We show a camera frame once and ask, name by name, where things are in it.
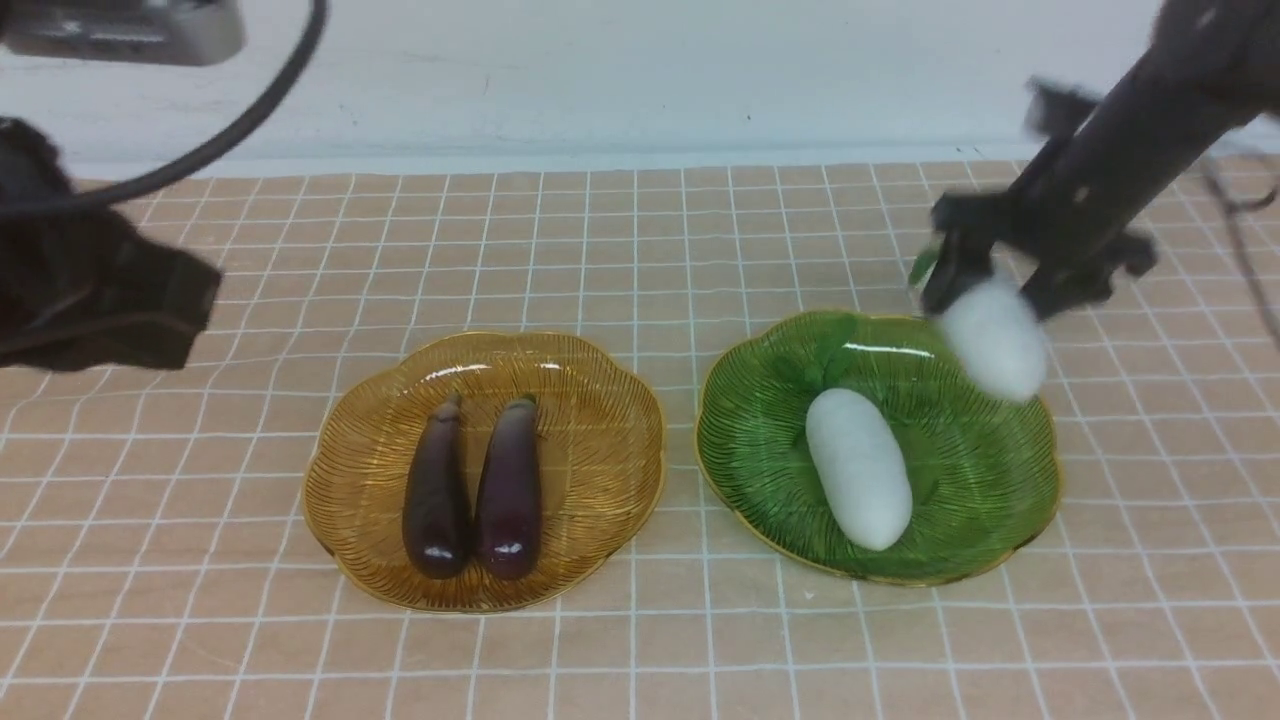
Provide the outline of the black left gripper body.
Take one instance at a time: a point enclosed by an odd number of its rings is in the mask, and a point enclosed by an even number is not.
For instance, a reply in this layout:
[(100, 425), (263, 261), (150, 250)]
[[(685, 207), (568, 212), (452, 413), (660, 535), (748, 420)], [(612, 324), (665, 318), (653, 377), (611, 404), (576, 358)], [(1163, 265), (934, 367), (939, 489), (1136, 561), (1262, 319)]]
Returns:
[(221, 269), (145, 236), (114, 208), (1, 225), (1, 365), (183, 369)]

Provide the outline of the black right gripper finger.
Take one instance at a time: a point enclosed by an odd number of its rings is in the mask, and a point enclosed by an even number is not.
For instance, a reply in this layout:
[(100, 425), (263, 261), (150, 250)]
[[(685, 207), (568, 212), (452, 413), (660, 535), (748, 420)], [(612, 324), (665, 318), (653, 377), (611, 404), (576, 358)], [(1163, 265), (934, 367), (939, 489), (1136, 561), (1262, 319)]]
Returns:
[(993, 246), (995, 238), (979, 231), (946, 231), (922, 290), (923, 314), (941, 316), (966, 292), (992, 279)]
[(1039, 323), (1082, 307), (1098, 306), (1114, 296), (1116, 266), (1087, 263), (1080, 266), (1039, 263), (1019, 295)]

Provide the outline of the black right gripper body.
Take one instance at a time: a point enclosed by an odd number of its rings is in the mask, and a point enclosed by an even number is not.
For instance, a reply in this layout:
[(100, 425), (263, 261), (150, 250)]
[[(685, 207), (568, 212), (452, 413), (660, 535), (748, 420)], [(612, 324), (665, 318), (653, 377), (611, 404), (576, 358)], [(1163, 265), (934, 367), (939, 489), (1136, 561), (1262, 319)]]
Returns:
[(1144, 206), (1125, 155), (1135, 132), (1076, 87), (1033, 79), (1029, 88), (1027, 126), (1044, 145), (1005, 190), (945, 193), (931, 213), (934, 229), (979, 231), (1038, 264), (1107, 263), (1144, 275), (1157, 252), (1128, 229)]

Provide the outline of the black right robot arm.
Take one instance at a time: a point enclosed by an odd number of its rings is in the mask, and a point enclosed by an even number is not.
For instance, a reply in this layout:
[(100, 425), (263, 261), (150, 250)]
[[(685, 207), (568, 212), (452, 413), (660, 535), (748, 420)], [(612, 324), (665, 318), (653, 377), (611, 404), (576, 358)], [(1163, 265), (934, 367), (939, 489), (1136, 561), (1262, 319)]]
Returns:
[(1166, 1), (1103, 97), (1034, 81), (1029, 126), (1044, 143), (1007, 188), (936, 201), (923, 311), (992, 277), (997, 243), (1036, 263), (1021, 296), (1041, 322), (1110, 300), (1115, 272), (1149, 272), (1155, 245), (1129, 225), (1221, 137), (1277, 114), (1277, 36), (1275, 1)]

